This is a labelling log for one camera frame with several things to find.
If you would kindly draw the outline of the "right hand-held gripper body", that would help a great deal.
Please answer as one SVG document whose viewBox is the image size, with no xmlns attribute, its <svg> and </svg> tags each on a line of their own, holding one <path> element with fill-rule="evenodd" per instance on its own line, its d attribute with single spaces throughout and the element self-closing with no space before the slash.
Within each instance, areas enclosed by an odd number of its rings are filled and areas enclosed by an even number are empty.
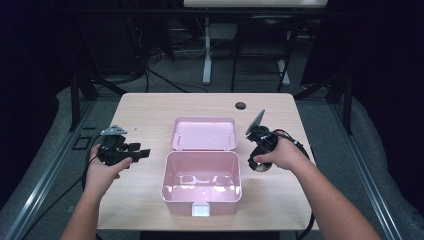
<svg viewBox="0 0 424 240">
<path fill-rule="evenodd" d="M 249 125 L 245 133 L 246 138 L 250 142 L 256 143 L 256 148 L 254 149 L 255 154 L 272 152 L 278 143 L 278 136 L 274 132 L 271 132 L 268 127 L 261 124 L 264 113 L 265 110 L 262 109 Z"/>
</svg>

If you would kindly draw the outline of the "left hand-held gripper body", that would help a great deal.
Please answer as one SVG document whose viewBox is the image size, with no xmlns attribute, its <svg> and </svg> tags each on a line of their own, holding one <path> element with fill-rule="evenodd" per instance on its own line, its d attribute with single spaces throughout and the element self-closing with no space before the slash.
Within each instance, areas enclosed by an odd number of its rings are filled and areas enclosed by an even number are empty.
<svg viewBox="0 0 424 240">
<path fill-rule="evenodd" d="M 112 125 L 100 133 L 101 145 L 98 150 L 98 158 L 107 166 L 115 165 L 131 156 L 128 152 L 128 144 L 125 143 L 123 128 Z"/>
</svg>

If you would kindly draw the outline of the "pink storage box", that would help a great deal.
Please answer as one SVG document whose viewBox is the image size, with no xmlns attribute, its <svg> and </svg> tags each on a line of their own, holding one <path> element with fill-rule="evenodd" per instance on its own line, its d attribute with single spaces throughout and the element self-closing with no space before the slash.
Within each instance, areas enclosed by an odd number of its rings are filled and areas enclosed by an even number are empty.
<svg viewBox="0 0 424 240">
<path fill-rule="evenodd" d="M 161 197 L 172 214 L 232 215 L 242 198 L 235 120 L 179 117 L 167 155 Z"/>
</svg>

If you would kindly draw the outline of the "person's right hand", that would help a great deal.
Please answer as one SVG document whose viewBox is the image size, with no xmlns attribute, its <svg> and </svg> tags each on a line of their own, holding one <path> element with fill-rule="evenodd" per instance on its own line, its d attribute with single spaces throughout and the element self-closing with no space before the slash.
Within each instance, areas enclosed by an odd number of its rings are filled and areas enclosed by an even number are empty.
<svg viewBox="0 0 424 240">
<path fill-rule="evenodd" d="M 279 138 L 276 148 L 267 154 L 253 158 L 256 163 L 273 163 L 277 167 L 294 174 L 306 173 L 315 165 L 288 139 Z"/>
</svg>

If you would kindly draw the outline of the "person's left hand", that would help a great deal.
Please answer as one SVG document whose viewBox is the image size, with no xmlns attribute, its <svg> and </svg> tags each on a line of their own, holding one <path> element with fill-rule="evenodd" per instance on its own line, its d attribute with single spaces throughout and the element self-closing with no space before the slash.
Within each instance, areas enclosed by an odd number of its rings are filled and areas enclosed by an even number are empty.
<svg viewBox="0 0 424 240">
<path fill-rule="evenodd" d="M 86 182 L 83 194 L 91 198 L 102 198 L 110 188 L 115 179 L 120 177 L 124 169 L 128 169 L 132 164 L 131 158 L 125 158 L 121 162 L 107 166 L 97 157 L 99 146 L 95 145 L 91 149 L 90 163 L 86 173 Z"/>
</svg>

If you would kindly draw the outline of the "black metal stand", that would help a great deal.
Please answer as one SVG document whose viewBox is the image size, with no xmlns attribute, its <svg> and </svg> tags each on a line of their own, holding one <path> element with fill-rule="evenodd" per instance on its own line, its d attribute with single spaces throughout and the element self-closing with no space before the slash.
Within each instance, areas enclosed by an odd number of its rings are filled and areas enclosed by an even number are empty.
<svg viewBox="0 0 424 240">
<path fill-rule="evenodd" d="M 96 101 L 99 93 L 94 87 L 95 83 L 106 87 L 119 96 L 125 94 L 126 91 L 100 76 L 78 22 L 73 18 L 65 20 L 63 28 L 68 33 L 69 58 L 73 67 L 70 85 L 72 111 L 70 130 L 74 131 L 81 122 L 80 93 L 88 101 Z"/>
<path fill-rule="evenodd" d="M 325 86 L 329 86 L 329 90 L 325 96 L 328 104 L 338 104 L 342 102 L 342 126 L 346 132 L 351 135 L 353 81 L 348 73 L 337 73 L 324 81 L 314 83 L 306 90 L 296 94 L 294 98 L 296 100 L 304 99 Z"/>
</svg>

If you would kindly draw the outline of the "white desk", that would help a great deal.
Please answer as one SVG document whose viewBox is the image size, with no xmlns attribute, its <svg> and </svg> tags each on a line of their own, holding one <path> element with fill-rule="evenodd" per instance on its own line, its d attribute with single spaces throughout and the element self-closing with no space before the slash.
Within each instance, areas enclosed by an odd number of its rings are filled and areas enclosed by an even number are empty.
<svg viewBox="0 0 424 240">
<path fill-rule="evenodd" d="M 192 10 L 323 10 L 328 0 L 183 0 L 186 8 Z M 210 17 L 203 21 L 205 59 L 203 84 L 211 83 L 212 74 L 212 40 L 230 40 L 235 36 L 236 25 L 233 23 L 214 23 Z"/>
</svg>

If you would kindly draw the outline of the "black chair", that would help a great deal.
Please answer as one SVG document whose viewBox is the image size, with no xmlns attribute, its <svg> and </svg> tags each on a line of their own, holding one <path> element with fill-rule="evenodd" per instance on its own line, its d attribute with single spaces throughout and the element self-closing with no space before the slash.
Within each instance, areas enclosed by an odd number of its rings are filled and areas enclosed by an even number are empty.
<svg viewBox="0 0 424 240">
<path fill-rule="evenodd" d="M 303 18 L 288 15 L 254 15 L 240 22 L 231 51 L 231 90 L 238 75 L 277 74 L 277 90 L 288 86 L 288 66 L 305 24 Z"/>
</svg>

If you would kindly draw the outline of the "aluminium floor rail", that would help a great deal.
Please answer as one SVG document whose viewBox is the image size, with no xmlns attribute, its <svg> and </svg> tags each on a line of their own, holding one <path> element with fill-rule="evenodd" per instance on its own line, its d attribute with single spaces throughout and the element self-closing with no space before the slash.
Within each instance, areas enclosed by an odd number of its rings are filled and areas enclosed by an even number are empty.
<svg viewBox="0 0 424 240">
<path fill-rule="evenodd" d="M 0 211 L 0 240 L 20 240 L 29 229 L 62 168 L 66 154 L 77 139 L 80 124 L 87 119 L 95 104 L 94 101 L 83 104 L 80 121 L 70 131 L 71 107 L 64 102 L 60 103 L 43 144 Z"/>
<path fill-rule="evenodd" d="M 341 110 L 335 104 L 330 104 L 329 109 L 353 155 L 353 162 L 356 166 L 359 178 L 366 191 L 375 215 L 383 229 L 386 239 L 404 240 L 392 217 L 392 214 L 389 211 L 386 202 L 384 201 L 375 183 L 375 180 L 367 166 L 367 163 L 365 162 L 365 158 L 361 153 L 354 136 L 348 133 L 346 127 L 343 124 Z"/>
</svg>

